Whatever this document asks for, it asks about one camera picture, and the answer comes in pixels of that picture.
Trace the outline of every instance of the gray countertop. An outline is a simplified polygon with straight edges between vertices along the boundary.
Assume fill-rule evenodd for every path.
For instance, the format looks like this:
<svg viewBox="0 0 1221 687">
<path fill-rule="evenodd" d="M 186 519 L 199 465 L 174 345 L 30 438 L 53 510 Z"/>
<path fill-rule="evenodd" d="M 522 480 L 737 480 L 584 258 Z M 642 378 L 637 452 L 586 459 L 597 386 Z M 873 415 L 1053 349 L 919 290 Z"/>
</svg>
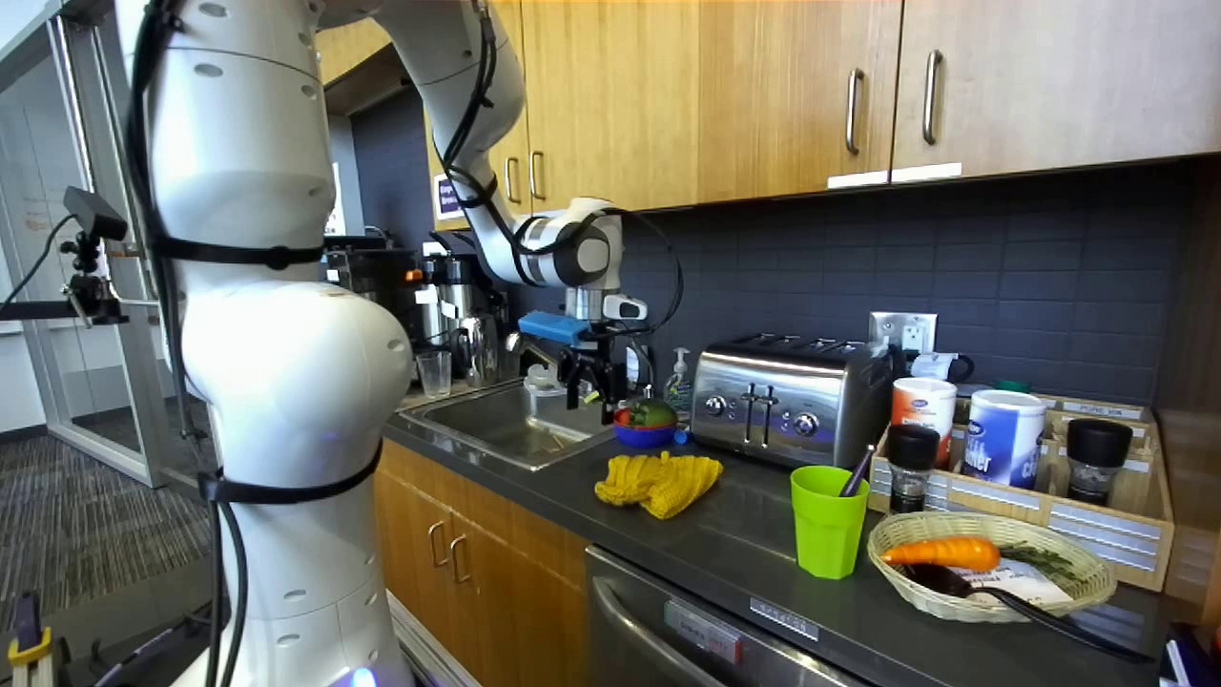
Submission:
<svg viewBox="0 0 1221 687">
<path fill-rule="evenodd" d="M 661 523 L 634 508 L 606 508 L 591 484 L 614 442 L 591 446 L 541 473 L 455 446 L 394 415 L 386 438 L 403 442 L 455 473 L 568 528 L 584 543 L 685 588 L 691 597 L 854 672 L 869 682 L 1156 682 L 1156 663 L 1124 663 L 1050 630 L 937 621 L 906 608 L 862 556 L 852 582 L 813 582 L 794 560 L 784 468 L 718 456 L 723 473 L 691 510 Z M 1121 588 L 1088 612 L 1112 639 L 1161 654 L 1164 626 L 1181 605 Z"/>
</svg>

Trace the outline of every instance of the bottle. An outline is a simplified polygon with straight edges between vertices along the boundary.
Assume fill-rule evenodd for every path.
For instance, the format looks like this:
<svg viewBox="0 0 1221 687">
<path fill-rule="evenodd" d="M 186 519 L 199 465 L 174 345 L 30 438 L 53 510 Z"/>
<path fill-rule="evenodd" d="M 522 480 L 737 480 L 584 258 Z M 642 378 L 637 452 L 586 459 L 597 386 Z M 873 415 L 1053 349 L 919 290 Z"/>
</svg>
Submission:
<svg viewBox="0 0 1221 687">
<path fill-rule="evenodd" d="M 662 406 L 675 407 L 675 446 L 685 446 L 685 433 L 691 433 L 695 372 L 691 372 L 685 354 L 691 354 L 691 349 L 675 349 L 675 367 L 662 378 Z"/>
</svg>

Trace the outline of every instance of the carrot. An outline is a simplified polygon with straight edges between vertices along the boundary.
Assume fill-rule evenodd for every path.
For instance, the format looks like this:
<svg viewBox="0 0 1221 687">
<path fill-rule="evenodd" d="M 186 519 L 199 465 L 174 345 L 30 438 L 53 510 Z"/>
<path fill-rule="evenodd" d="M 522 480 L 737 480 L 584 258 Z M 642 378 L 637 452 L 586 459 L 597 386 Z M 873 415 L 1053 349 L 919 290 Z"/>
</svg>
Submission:
<svg viewBox="0 0 1221 687">
<path fill-rule="evenodd" d="M 892 546 L 880 554 L 880 560 L 988 571 L 999 564 L 999 551 L 988 537 L 957 536 L 957 537 L 924 537 L 924 543 Z"/>
</svg>

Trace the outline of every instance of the food on plate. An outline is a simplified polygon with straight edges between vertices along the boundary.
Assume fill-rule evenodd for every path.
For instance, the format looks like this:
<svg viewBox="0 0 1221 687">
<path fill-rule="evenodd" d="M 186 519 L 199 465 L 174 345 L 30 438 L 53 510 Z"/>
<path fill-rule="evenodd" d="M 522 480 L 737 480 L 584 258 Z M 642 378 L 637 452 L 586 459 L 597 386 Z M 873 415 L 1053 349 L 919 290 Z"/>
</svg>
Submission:
<svg viewBox="0 0 1221 687">
<path fill-rule="evenodd" d="M 919 543 L 901 543 L 901 546 L 886 551 L 880 560 L 990 571 L 999 564 L 999 546 L 990 546 L 988 537 L 976 537 L 976 536 L 919 537 Z"/>
<path fill-rule="evenodd" d="M 1027 560 L 999 560 L 988 571 L 962 571 L 962 582 L 970 582 L 971 588 L 1004 588 L 1041 612 L 1059 612 L 1070 605 L 1070 597 L 1053 584 L 1041 568 L 1027 564 Z"/>
<path fill-rule="evenodd" d="M 1070 560 L 1053 554 L 1053 551 L 999 546 L 999 556 L 1027 560 L 1027 564 L 1041 568 L 1059 588 L 1080 588 L 1083 584 L 1080 571 L 1070 568 Z"/>
<path fill-rule="evenodd" d="M 625 406 L 614 414 L 619 426 L 675 426 L 675 407 L 661 402 Z"/>
</svg>

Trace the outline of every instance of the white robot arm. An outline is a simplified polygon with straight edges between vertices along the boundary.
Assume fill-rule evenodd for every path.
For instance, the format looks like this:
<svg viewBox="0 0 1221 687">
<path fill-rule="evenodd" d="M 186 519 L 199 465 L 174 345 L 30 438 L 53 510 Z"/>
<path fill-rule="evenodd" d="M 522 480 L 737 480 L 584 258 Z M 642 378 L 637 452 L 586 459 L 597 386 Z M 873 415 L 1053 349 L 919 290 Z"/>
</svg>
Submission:
<svg viewBox="0 0 1221 687">
<path fill-rule="evenodd" d="M 484 154 L 518 115 L 522 80 L 484 0 L 115 7 L 132 77 L 125 159 L 174 372 L 208 414 L 221 477 L 204 498 L 236 597 L 225 639 L 180 682 L 413 682 L 387 633 L 366 480 L 413 349 L 386 311 L 316 281 L 333 168 L 314 31 L 372 17 L 394 36 L 488 269 L 563 285 L 576 326 L 644 320 L 614 297 L 619 219 L 601 203 L 522 224 L 502 215 Z"/>
<path fill-rule="evenodd" d="M 371 17 L 428 108 L 433 154 L 495 280 L 563 285 L 563 314 L 578 326 L 644 320 L 644 303 L 619 294 L 621 224 L 606 203 L 576 197 L 516 220 L 495 195 L 488 149 L 522 112 L 522 77 L 488 0 L 400 0 Z"/>
</svg>

